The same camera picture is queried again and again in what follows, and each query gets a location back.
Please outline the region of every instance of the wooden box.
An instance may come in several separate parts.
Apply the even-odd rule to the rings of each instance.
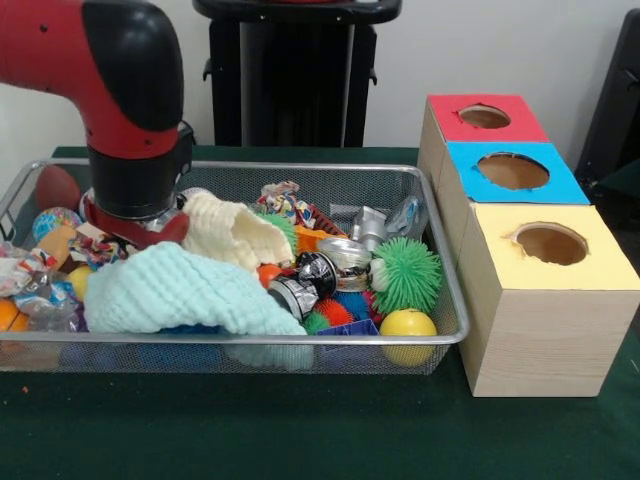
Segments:
[[[437,192],[448,142],[548,142],[522,97],[430,95],[427,98],[418,168]]]
[[[449,142],[436,196],[456,264],[472,202],[589,204],[550,143]]]
[[[598,395],[640,280],[591,206],[474,204],[460,254],[474,396]]]

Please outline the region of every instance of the yellow box top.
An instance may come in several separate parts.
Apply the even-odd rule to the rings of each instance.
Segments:
[[[593,206],[475,204],[505,289],[640,290],[640,278]]]

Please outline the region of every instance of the white wall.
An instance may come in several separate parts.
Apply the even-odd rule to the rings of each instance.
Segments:
[[[208,22],[190,0],[156,0],[172,19],[185,66],[185,118],[213,141]],[[404,0],[377,27],[377,87],[368,146],[417,146],[425,95],[519,93],[575,165],[625,13],[636,0]],[[80,117],[64,99],[0,86],[0,192],[21,165],[56,145],[82,144]]]

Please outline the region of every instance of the candy wrapper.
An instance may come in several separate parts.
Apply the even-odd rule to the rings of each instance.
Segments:
[[[29,316],[30,331],[76,332],[80,319],[76,315],[78,302],[73,297],[73,286],[68,282],[53,281],[54,276],[34,274],[14,301],[18,309]]]
[[[0,297],[17,295],[34,275],[47,273],[55,264],[56,259],[42,249],[27,252],[3,242],[0,244]]]
[[[276,213],[287,218],[293,225],[313,229],[313,206],[297,199],[300,185],[292,181],[269,184],[262,187],[259,205],[265,205],[264,213]]]
[[[129,256],[126,244],[119,239],[106,236],[96,239],[82,233],[71,240],[69,251],[73,260],[87,263],[94,271]]]
[[[406,237],[419,221],[420,201],[414,196],[407,197],[387,219],[386,229],[389,238]]]

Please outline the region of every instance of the green spiky ball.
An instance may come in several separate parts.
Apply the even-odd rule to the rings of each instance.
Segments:
[[[374,307],[383,314],[414,308],[430,313],[442,284],[440,256],[417,240],[398,237],[373,252],[384,260],[388,287],[376,292]]]
[[[276,215],[273,213],[256,213],[257,216],[271,223],[272,225],[278,227],[284,233],[285,237],[287,237],[287,241],[291,246],[291,251],[293,252],[293,256],[298,256],[298,236],[296,235],[296,231],[291,222],[281,217],[280,215]]]
[[[305,318],[302,325],[309,335],[315,335],[320,330],[326,330],[330,328],[329,319],[322,313],[313,311]]]

